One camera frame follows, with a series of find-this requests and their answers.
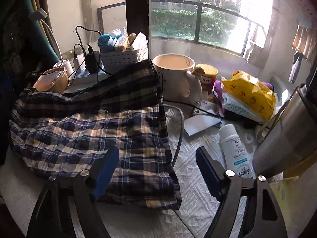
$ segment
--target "snack package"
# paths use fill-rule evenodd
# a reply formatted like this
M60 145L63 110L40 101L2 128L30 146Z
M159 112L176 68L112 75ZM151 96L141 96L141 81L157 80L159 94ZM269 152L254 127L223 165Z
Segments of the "snack package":
M119 37L116 44L115 44L115 50L116 51L124 51L130 46L128 37L127 36L122 36Z
M265 121L271 118L276 103L275 94L257 78L243 71L236 71L231 80L221 82L226 92L241 99Z
M135 40L136 37L137 35L135 33L131 33L128 35L128 40L131 45L133 44L133 41Z
M242 115L248 119L251 119L256 122L264 122L262 117L254 112L252 108L247 106L244 102L239 99L236 99L233 95L228 92L223 91L223 103L222 108L234 112L238 115Z

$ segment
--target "white bottle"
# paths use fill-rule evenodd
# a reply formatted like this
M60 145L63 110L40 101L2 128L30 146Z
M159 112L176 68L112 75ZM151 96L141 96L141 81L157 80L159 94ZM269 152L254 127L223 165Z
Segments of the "white bottle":
M240 177L252 178L245 147L241 143L234 125L227 124L221 127L218 133L227 169L233 170Z

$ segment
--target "container lid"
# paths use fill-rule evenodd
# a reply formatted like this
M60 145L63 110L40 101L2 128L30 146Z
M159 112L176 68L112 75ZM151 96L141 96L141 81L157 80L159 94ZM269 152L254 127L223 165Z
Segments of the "container lid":
M220 140L223 140L231 135L237 135L237 131L232 123L221 127L218 131Z
M197 64L196 67L202 68L205 71L205 75L216 76L218 74L218 70L215 67L208 64L200 63Z
M49 69L42 74L33 87L38 91L48 91L66 74L65 67Z

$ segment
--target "yellow can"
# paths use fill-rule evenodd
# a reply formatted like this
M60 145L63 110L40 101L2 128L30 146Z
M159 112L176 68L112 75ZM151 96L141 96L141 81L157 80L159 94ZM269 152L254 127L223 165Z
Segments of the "yellow can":
M195 69L197 68L202 68L204 71L200 78L202 90L207 91L208 93L211 93L215 84L218 70L211 65L203 64L203 63L197 64L195 66Z

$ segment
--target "power strip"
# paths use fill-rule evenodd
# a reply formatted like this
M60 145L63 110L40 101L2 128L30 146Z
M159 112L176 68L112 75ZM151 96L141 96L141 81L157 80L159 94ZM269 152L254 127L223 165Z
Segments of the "power strip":
M96 73L89 73L85 69L85 65L82 65L80 69L78 69L78 72L75 76L75 72L69 77L69 83L72 83L72 85L81 85L81 84L96 84L97 83L97 74ZM104 73L102 70L99 71L98 79L99 81L102 81L106 78L108 78L110 75L107 73Z

